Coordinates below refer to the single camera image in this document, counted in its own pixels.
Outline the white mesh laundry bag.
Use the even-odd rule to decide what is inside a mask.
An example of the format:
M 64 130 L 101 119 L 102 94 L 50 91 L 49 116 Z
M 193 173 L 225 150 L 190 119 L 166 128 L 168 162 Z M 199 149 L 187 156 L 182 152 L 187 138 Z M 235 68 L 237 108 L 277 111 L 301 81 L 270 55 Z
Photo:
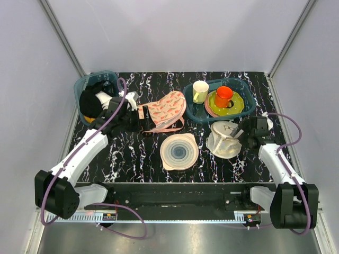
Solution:
M 237 127 L 236 123 L 228 121 L 212 123 L 206 146 L 214 156 L 231 159 L 240 153 L 242 145 L 237 138 L 230 136 Z

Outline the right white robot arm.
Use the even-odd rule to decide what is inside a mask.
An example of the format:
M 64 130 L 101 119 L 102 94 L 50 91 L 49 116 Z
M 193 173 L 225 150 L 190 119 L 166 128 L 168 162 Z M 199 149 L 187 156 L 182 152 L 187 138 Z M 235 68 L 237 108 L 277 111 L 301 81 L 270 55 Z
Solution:
M 244 148 L 257 151 L 276 185 L 273 192 L 267 187 L 252 187 L 240 197 L 243 208 L 256 206 L 269 212 L 276 229 L 289 229 L 297 235 L 305 235 L 317 223 L 319 190 L 301 178 L 285 157 L 282 149 L 270 136 L 266 116 L 250 116 L 243 119 L 231 137 L 237 138 Z

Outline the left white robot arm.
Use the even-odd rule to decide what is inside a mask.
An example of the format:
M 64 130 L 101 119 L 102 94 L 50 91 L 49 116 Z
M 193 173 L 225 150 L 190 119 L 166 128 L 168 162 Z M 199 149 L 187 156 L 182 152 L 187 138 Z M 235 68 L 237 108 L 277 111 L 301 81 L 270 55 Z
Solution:
M 76 183 L 94 157 L 107 147 L 119 131 L 141 130 L 137 109 L 138 94 L 121 92 L 106 98 L 100 114 L 90 124 L 77 146 L 49 171 L 41 170 L 34 178 L 35 204 L 41 209 L 40 218 L 48 211 L 62 219 L 70 218 L 79 208 L 98 205 L 107 210 L 114 204 L 114 189 L 104 183 L 91 183 L 77 187 Z

